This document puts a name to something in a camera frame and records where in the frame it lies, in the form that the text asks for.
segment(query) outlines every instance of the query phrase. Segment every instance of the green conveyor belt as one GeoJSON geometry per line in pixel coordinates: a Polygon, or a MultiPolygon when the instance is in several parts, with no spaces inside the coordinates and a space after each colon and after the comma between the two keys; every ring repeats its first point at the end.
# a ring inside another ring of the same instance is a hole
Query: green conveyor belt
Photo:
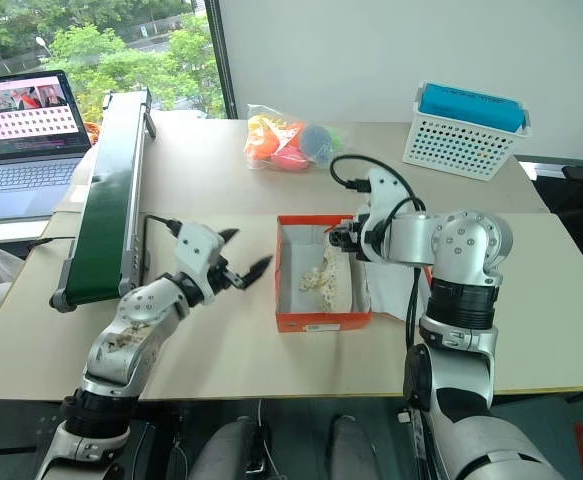
{"type": "Polygon", "coordinates": [[[112,97],[66,284],[72,305],[117,298],[135,160],[139,101],[112,97]]]}

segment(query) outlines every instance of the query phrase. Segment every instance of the window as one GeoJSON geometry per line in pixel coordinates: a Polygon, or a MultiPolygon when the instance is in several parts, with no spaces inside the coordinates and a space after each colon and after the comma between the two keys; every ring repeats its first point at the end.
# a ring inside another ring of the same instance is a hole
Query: window
{"type": "Polygon", "coordinates": [[[85,121],[101,119],[105,92],[141,86],[154,109],[234,117],[219,9],[207,6],[209,17],[202,0],[0,0],[0,76],[66,71],[85,121]]]}

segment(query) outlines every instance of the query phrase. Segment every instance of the orange box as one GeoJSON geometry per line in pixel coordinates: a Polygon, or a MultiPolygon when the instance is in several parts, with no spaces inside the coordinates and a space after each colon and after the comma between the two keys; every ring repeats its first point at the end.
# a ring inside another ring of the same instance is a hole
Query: orange box
{"type": "MultiPolygon", "coordinates": [[[[324,236],[342,220],[351,218],[351,215],[278,216],[275,316],[279,332],[354,330],[366,326],[372,312],[404,318],[413,278],[408,267],[360,262],[351,254],[351,312],[318,311],[313,297],[299,291],[302,274],[318,266],[322,260],[324,236]]],[[[418,313],[428,298],[426,280],[420,286],[418,313]]]]}

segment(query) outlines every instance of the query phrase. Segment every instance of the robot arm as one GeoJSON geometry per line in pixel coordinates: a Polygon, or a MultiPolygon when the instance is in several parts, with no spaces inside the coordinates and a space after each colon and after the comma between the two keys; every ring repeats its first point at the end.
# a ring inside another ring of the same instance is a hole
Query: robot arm
{"type": "Polygon", "coordinates": [[[129,422],[164,341],[198,303],[221,290],[248,288],[271,257],[240,276],[220,255],[237,230],[219,234],[204,225],[177,224],[177,273],[127,293],[113,321],[93,343],[75,394],[65,398],[62,422],[36,479],[122,478],[114,464],[129,438],[129,422]]]}
{"type": "Polygon", "coordinates": [[[360,260],[432,267],[419,322],[424,343],[409,345],[404,374],[421,478],[562,478],[517,427],[489,412],[497,266],[511,250],[510,227],[473,210],[408,212],[409,201],[418,203],[402,181],[390,168],[374,168],[366,179],[344,182],[368,201],[329,240],[360,260]]]}

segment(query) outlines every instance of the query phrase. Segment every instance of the laptop keyboard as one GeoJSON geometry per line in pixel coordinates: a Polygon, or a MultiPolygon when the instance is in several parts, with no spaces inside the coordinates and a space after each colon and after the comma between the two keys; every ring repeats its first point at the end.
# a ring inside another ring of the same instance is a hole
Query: laptop keyboard
{"type": "Polygon", "coordinates": [[[0,191],[67,185],[74,169],[75,163],[0,167],[0,191]]]}

